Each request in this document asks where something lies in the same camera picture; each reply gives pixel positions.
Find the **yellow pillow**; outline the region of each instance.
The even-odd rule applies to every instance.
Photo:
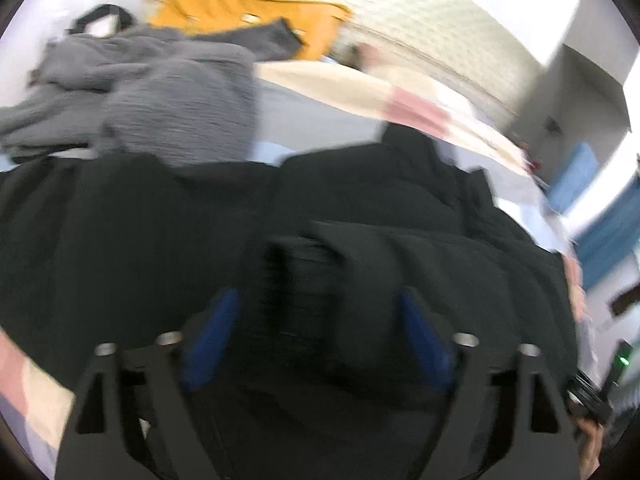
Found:
[[[296,58],[319,59],[329,52],[340,23],[350,15],[344,5],[310,0],[162,0],[149,24],[209,34],[282,17],[304,43]]]

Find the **finger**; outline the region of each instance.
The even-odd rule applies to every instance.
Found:
[[[569,302],[571,303],[574,320],[580,321],[586,307],[586,295],[579,286],[569,285]]]
[[[600,460],[595,458],[588,466],[581,469],[580,478],[587,479],[600,467]]]
[[[575,423],[578,428],[589,437],[590,440],[596,438],[598,433],[598,425],[588,418],[577,418]]]
[[[604,440],[604,428],[602,426],[598,426],[598,431],[595,437],[595,446],[593,449],[593,454],[595,455],[595,459],[597,460],[600,456],[600,452],[602,451],[602,441]]]

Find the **gray blanket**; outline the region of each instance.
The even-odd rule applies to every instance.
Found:
[[[74,35],[46,56],[25,101],[0,108],[0,143],[14,158],[89,146],[172,166],[244,160],[256,130],[254,60],[299,47],[283,20],[191,39],[148,27]]]

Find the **metal bolt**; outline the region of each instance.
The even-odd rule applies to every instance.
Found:
[[[465,334],[463,332],[455,334],[453,336],[453,341],[458,343],[460,346],[470,346],[471,348],[478,346],[478,343],[480,342],[473,334]]]
[[[177,331],[164,332],[156,338],[156,343],[158,343],[160,346],[175,345],[180,341],[182,341],[182,334]]]
[[[528,355],[530,357],[538,357],[540,355],[540,348],[530,343],[523,343],[518,347],[521,354]]]
[[[95,354],[97,356],[112,355],[116,353],[117,349],[116,343],[101,343],[95,347]]]

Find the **clothes pile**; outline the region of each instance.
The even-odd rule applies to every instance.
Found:
[[[282,19],[188,38],[147,26],[75,34],[45,56],[26,100],[0,108],[0,145],[14,160],[76,147],[151,153],[172,166],[245,160],[254,61],[291,59],[301,46]]]
[[[193,333],[211,298],[238,289],[220,370],[189,398],[232,478],[411,470],[447,396],[408,347],[408,288],[444,341],[472,333],[505,354],[535,344],[560,389],[577,368],[561,255],[494,206],[484,171],[443,162],[432,139],[398,124],[380,142],[280,168],[171,168],[137,153],[27,162],[0,174],[0,244],[0,324],[69,388],[97,344],[146,346],[185,323]]]

